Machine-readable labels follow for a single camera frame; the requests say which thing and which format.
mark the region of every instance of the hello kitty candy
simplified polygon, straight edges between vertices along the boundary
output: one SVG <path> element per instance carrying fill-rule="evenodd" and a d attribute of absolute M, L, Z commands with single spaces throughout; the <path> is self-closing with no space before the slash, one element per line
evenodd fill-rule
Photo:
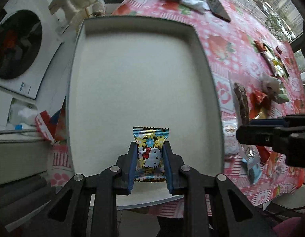
<path fill-rule="evenodd" d="M 169 129 L 134 127 L 133 133 L 138 148 L 135 181 L 165 181 L 162 146 L 169 136 Z"/>

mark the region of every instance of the smartphone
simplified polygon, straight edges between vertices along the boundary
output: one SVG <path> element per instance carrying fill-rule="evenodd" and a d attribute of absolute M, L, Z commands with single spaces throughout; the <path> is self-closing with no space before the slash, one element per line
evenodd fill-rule
<path fill-rule="evenodd" d="M 231 21 L 230 17 L 228 16 L 227 12 L 225 11 L 223 5 L 220 3 L 219 0 L 207 0 L 207 3 L 214 16 L 227 22 Z"/>

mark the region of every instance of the floor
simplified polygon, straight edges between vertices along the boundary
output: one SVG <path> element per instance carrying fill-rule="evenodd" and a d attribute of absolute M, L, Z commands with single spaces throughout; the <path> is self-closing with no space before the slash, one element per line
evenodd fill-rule
<path fill-rule="evenodd" d="M 89 211 L 88 226 L 86 237 L 90 237 L 90 216 L 92 210 Z M 117 211 L 117 227 L 119 237 L 133 237 L 140 233 L 145 237 L 156 237 L 160 227 L 156 216 L 149 214 L 140 214 L 131 211 Z"/>

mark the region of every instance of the washing machine door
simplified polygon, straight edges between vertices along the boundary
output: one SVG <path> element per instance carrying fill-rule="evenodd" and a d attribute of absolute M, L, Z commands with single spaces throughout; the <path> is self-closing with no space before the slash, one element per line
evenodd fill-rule
<path fill-rule="evenodd" d="M 24 74 L 41 47 L 42 25 L 38 16 L 20 10 L 0 23 L 0 79 L 10 80 Z"/>

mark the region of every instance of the metal screw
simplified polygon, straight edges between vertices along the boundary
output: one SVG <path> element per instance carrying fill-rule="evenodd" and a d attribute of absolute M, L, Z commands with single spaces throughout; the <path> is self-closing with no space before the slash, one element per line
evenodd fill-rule
<path fill-rule="evenodd" d="M 185 172 L 188 172 L 191 170 L 191 167 L 189 165 L 183 165 L 183 166 L 181 166 L 181 169 Z"/>
<path fill-rule="evenodd" d="M 83 179 L 83 175 L 76 174 L 73 179 L 76 180 L 76 181 L 81 181 Z"/>
<path fill-rule="evenodd" d="M 227 178 L 226 178 L 226 176 L 225 175 L 223 175 L 223 174 L 219 174 L 218 176 L 217 176 L 217 179 L 219 180 L 219 181 L 222 181 L 222 182 L 224 182 Z"/>
<path fill-rule="evenodd" d="M 120 167 L 117 166 L 117 165 L 114 165 L 114 166 L 111 166 L 110 170 L 111 170 L 112 172 L 117 172 L 118 170 L 120 170 Z"/>

